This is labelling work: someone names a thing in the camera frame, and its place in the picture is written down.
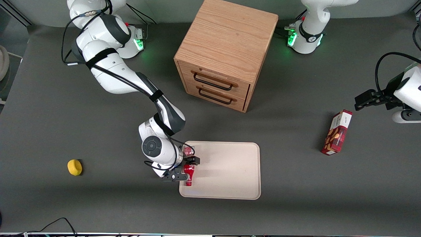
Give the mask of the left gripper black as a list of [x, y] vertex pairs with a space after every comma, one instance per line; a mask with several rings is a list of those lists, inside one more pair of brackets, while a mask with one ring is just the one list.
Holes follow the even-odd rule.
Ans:
[[388, 82], [385, 88], [385, 96], [381, 95], [381, 93], [376, 93], [375, 90], [367, 90], [356, 96], [355, 110], [359, 111], [365, 107], [372, 106], [373, 104], [374, 106], [384, 105], [387, 110], [401, 107], [403, 103], [394, 96], [394, 92], [398, 89], [403, 76], [404, 72], [398, 74]]

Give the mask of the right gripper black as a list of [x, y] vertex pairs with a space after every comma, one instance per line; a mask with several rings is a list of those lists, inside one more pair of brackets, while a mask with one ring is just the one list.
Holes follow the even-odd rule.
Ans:
[[[183, 172], [182, 161], [183, 161], [183, 155], [178, 155], [175, 160], [175, 164], [173, 164], [172, 166], [162, 165], [162, 164], [153, 162], [152, 169], [158, 175], [158, 177], [163, 178], [164, 182], [187, 181], [188, 174], [185, 174]], [[186, 164], [199, 165], [200, 158], [187, 157]]]

